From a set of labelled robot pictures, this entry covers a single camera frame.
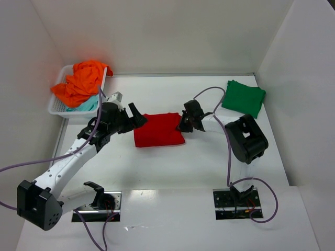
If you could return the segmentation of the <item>red t shirt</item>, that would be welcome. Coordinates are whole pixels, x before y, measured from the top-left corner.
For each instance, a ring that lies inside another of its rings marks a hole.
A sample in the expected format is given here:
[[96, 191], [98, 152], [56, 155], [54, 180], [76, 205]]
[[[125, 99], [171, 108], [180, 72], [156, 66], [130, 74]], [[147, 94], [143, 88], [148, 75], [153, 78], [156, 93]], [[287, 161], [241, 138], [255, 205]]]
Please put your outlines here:
[[176, 146], [185, 143], [185, 139], [177, 129], [181, 116], [177, 113], [144, 114], [147, 122], [133, 132], [135, 146], [161, 147]]

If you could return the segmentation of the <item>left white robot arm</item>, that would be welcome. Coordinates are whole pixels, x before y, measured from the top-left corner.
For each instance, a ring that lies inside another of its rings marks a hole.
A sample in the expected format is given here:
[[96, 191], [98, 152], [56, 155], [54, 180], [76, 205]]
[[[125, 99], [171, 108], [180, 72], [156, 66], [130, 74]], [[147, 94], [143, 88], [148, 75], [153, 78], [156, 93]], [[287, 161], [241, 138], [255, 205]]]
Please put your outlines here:
[[88, 204], [94, 209], [111, 206], [113, 199], [105, 189], [86, 181], [77, 192], [64, 194], [63, 189], [74, 175], [109, 143], [115, 133], [123, 134], [142, 127], [147, 119], [133, 103], [129, 104], [132, 117], [114, 102], [104, 102], [97, 116], [80, 131], [67, 153], [45, 173], [33, 181], [22, 181], [17, 187], [17, 214], [48, 231], [60, 217]]

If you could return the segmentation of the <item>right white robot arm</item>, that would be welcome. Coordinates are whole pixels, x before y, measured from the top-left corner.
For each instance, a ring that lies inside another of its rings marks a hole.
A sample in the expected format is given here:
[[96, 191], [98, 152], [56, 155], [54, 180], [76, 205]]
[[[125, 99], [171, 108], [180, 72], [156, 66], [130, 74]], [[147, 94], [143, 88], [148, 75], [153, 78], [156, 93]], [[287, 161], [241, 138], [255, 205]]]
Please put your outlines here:
[[256, 166], [269, 146], [251, 115], [238, 118], [205, 113], [199, 102], [193, 99], [184, 104], [177, 129], [185, 133], [198, 130], [223, 134], [228, 145], [227, 186], [231, 196], [240, 201], [251, 194]]

